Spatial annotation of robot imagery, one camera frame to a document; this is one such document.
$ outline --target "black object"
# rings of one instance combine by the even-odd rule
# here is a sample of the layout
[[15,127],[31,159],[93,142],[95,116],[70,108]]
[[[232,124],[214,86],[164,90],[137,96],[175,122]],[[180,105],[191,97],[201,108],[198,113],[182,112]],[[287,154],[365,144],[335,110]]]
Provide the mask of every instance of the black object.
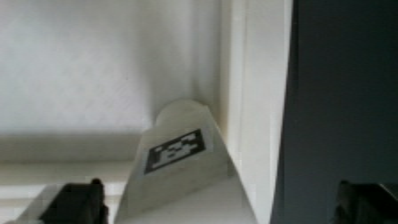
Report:
[[100,179],[91,184],[66,184],[40,217],[47,224],[109,224],[109,207]]
[[342,182],[335,224],[398,223],[397,186]]

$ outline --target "white wall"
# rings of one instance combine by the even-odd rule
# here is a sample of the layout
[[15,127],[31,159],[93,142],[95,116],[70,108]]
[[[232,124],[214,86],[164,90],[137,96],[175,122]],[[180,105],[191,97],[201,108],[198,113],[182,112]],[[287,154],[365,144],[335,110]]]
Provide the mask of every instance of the white wall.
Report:
[[219,11],[216,0],[2,1],[0,160],[132,159],[173,100],[217,114]]

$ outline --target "dark panel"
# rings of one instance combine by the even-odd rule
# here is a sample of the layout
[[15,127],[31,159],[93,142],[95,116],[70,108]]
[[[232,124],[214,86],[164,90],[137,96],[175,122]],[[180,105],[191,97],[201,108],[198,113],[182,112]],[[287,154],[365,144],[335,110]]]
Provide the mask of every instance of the dark panel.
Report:
[[342,179],[398,183],[398,1],[295,4],[283,214],[319,224]]

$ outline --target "black and white pattern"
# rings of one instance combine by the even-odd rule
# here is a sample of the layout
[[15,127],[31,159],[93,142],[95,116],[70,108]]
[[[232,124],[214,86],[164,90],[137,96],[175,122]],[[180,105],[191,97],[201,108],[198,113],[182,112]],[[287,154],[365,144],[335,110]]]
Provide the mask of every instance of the black and white pattern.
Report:
[[144,174],[207,150],[201,129],[150,149]]

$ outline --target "white surface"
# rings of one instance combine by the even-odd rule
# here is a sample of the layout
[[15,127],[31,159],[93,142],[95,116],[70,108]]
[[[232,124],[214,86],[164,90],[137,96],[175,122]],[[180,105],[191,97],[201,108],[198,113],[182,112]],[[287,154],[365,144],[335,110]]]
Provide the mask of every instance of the white surface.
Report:
[[180,98],[217,114],[219,11],[219,0],[2,1],[0,160],[132,159],[137,141],[79,137],[137,137]]
[[132,162],[0,164],[0,223],[18,218],[49,184],[91,183],[96,177],[114,223],[130,171]]
[[221,181],[182,200],[118,224],[256,224],[239,178]]
[[223,130],[260,224],[271,222],[292,0],[226,0],[223,14]]

